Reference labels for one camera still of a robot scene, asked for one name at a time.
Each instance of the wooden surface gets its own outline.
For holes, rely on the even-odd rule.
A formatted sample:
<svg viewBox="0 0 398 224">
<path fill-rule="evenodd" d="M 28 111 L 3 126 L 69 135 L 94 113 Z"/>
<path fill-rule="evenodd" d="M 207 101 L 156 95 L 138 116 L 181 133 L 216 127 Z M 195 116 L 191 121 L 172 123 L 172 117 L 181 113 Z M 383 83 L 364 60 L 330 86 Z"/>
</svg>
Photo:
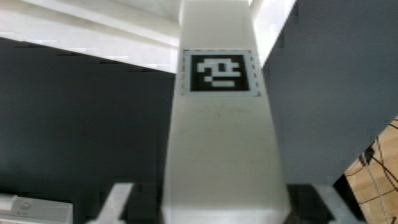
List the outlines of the wooden surface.
<svg viewBox="0 0 398 224">
<path fill-rule="evenodd" d="M 398 178 L 398 129 L 392 126 L 387 126 L 380 136 L 378 141 L 373 143 L 374 149 L 374 159 L 383 164 L 392 175 Z M 371 180 L 371 175 L 365 167 L 358 160 L 355 160 L 351 166 L 346 169 L 344 175 L 353 190 L 353 195 L 357 198 L 358 206 L 362 209 L 365 222 L 369 224 L 392 223 L 392 217 L 398 217 L 398 181 L 390 177 L 390 182 L 385 176 L 381 165 L 371 159 L 369 161 L 369 172 L 373 174 L 374 182 L 378 184 L 380 195 L 376 191 L 376 186 Z M 388 216 L 388 222 L 385 221 L 385 213 L 381 209 L 381 201 L 385 207 L 385 213 Z"/>
</svg>

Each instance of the floor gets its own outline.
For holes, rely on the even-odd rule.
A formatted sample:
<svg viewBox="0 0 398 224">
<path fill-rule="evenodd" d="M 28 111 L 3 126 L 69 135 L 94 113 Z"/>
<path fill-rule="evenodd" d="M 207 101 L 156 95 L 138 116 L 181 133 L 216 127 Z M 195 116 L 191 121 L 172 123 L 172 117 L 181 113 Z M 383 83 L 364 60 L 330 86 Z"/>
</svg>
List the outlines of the floor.
<svg viewBox="0 0 398 224">
<path fill-rule="evenodd" d="M 398 120 L 394 119 L 371 144 L 373 157 L 369 156 L 367 168 L 357 159 L 344 172 L 369 224 L 398 223 L 396 147 Z"/>
</svg>

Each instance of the white beam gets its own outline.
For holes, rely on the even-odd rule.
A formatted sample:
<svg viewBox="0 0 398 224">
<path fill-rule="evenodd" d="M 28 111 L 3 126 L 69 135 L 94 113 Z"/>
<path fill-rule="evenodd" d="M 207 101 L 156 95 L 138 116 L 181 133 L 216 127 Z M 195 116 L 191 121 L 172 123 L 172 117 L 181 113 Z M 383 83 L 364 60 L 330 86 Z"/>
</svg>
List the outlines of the white beam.
<svg viewBox="0 0 398 224">
<path fill-rule="evenodd" d="M 289 200 L 246 2 L 186 1 L 181 22 L 163 223 L 280 224 Z"/>
</svg>

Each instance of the white ceiling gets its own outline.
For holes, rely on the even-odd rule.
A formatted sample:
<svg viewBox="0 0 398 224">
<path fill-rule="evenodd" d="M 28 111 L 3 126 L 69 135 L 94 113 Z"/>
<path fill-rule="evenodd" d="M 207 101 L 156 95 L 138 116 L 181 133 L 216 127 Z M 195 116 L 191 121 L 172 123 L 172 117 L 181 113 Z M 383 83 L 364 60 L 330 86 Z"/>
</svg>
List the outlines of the white ceiling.
<svg viewBox="0 0 398 224">
<path fill-rule="evenodd" d="M 243 1 L 264 62 L 294 0 Z M 175 73 L 179 5 L 181 0 L 0 0 L 0 37 Z"/>
</svg>

